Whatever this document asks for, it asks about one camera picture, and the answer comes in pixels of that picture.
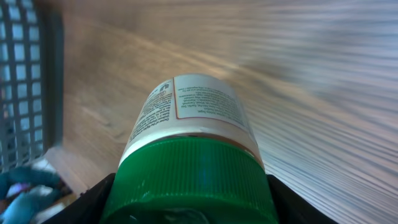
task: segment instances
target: wooden floor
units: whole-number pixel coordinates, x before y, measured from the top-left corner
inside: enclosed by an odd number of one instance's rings
[[[148,94],[228,82],[266,170],[339,223],[397,223],[398,3],[64,0],[64,145],[85,191],[115,172]]]

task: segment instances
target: green bottle cap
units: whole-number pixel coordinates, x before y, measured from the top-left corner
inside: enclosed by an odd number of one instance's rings
[[[145,223],[143,214],[176,210],[195,211],[210,223],[277,223],[266,174],[254,158],[198,137],[156,141],[129,155],[101,222]]]

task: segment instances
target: bottle label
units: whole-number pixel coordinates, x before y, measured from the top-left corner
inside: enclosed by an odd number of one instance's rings
[[[164,81],[150,93],[132,130],[122,161],[160,138],[184,134],[221,136],[250,149],[261,162],[249,122],[234,90],[225,82],[199,74]]]

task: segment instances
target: cloth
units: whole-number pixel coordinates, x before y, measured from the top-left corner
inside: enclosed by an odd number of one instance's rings
[[[6,198],[9,188],[16,183],[29,183],[55,188],[60,181],[61,179],[57,174],[33,170],[30,167],[18,167],[0,174],[0,200]]]
[[[60,196],[57,189],[53,189],[46,196],[34,191],[21,193],[3,213],[3,224],[29,224],[37,213],[49,207]]]
[[[3,224],[28,224],[30,220],[41,210],[49,207],[61,196],[59,190],[55,189],[60,183],[57,174],[41,170],[33,170],[30,167],[18,167],[7,173],[0,174],[0,200],[6,198],[11,185],[16,183],[30,183],[32,185],[44,185],[53,188],[46,196],[31,190],[21,193],[7,207],[1,215]]]

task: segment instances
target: gray plastic basket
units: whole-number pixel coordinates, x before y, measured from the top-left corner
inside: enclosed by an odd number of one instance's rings
[[[54,123],[47,116],[56,111],[45,97],[55,94],[47,85],[47,63],[54,62],[46,53],[53,41],[45,17],[31,0],[0,1],[0,172],[5,172],[43,156],[48,123]]]

